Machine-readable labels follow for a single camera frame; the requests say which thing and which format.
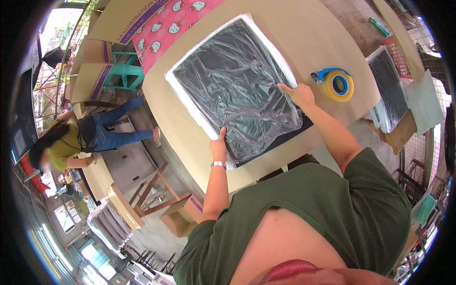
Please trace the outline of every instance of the long dark hair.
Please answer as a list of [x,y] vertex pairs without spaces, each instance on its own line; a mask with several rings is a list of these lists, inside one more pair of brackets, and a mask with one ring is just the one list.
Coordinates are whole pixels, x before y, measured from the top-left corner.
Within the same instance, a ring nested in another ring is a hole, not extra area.
[[33,168],[39,169],[39,161],[43,151],[51,147],[70,130],[70,125],[65,120],[58,121],[30,148],[29,161]]

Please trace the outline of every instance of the teal stool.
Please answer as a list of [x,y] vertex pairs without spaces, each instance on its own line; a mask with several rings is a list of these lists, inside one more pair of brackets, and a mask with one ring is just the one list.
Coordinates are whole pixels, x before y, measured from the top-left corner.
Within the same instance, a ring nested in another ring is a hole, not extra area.
[[[117,64],[117,55],[129,55],[129,59],[125,64]],[[141,81],[144,79],[144,72],[141,67],[131,65],[132,62],[134,62],[138,58],[138,55],[136,52],[113,52],[113,61],[114,65],[111,67],[111,70],[109,71],[108,76],[106,77],[103,86],[105,87],[113,87],[117,89],[123,89],[123,90],[136,90],[137,86]],[[111,78],[114,75],[120,75],[122,78],[122,86],[118,85],[110,85],[108,82],[111,80]],[[130,85],[128,84],[128,76],[137,76],[137,78],[131,83]]]

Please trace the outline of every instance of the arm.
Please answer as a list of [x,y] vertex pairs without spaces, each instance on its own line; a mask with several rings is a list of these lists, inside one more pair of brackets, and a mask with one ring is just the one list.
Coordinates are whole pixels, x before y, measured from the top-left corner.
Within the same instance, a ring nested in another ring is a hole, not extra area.
[[86,158],[67,158],[66,168],[84,168],[92,163],[97,163],[97,158],[93,154]]
[[[220,130],[218,140],[210,143],[214,161],[226,162],[225,134],[226,128]],[[227,171],[222,166],[214,166],[209,175],[206,198],[202,207],[203,221],[217,220],[220,213],[228,207]]]
[[348,163],[362,150],[356,139],[339,121],[315,105],[314,94],[309,86],[298,84],[296,89],[281,83],[278,86],[314,123],[343,174]]
[[78,122],[78,118],[76,117],[76,114],[74,113],[73,110],[68,111],[65,114],[62,114],[62,115],[58,116],[57,120],[64,120],[66,122],[68,122],[68,120],[71,120],[71,121],[73,121],[75,123]]

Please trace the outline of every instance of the plastic wrap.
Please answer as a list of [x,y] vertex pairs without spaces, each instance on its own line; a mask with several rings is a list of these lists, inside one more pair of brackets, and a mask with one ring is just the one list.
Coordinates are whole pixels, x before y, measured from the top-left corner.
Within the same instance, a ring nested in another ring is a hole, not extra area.
[[293,73],[248,14],[200,42],[166,79],[212,140],[227,127],[227,150],[237,166],[302,126],[301,113],[277,88],[295,87]]
[[103,199],[101,205],[90,213],[87,224],[104,244],[120,258],[120,248],[132,235],[131,229],[109,199]]
[[407,112],[404,88],[394,61],[385,46],[380,46],[366,58],[380,92],[380,102],[371,110],[376,128],[391,133]]

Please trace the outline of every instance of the woman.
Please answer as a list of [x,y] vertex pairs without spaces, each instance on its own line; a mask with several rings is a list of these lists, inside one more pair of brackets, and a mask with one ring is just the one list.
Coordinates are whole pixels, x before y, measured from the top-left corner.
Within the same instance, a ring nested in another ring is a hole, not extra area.
[[82,168],[96,163],[94,155],[87,158],[73,158],[81,151],[100,152],[111,150],[147,138],[153,138],[155,145],[160,146],[160,129],[136,131],[133,133],[108,132],[106,128],[125,115],[129,110],[139,106],[144,98],[126,102],[117,109],[76,118],[73,111],[58,117],[50,129],[32,146],[29,161],[33,168],[43,173],[49,172],[51,163],[61,170]]
[[279,88],[312,120],[344,178],[305,163],[239,191],[228,204],[222,128],[210,144],[204,222],[188,237],[176,283],[396,284],[384,276],[410,229],[404,192],[371,149],[362,150],[315,105],[310,87]]

